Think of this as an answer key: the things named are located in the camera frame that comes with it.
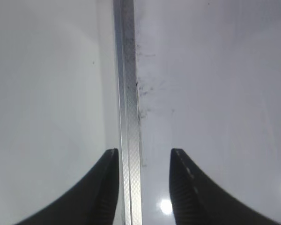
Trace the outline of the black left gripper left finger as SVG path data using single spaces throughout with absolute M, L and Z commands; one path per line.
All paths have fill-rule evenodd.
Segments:
M 110 149 L 71 189 L 20 224 L 111 225 L 118 193 L 118 149 Z

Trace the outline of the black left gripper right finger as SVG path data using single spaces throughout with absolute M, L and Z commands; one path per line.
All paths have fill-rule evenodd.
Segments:
M 178 225 L 281 225 L 281 163 L 272 155 L 199 161 L 172 149 L 169 191 Z

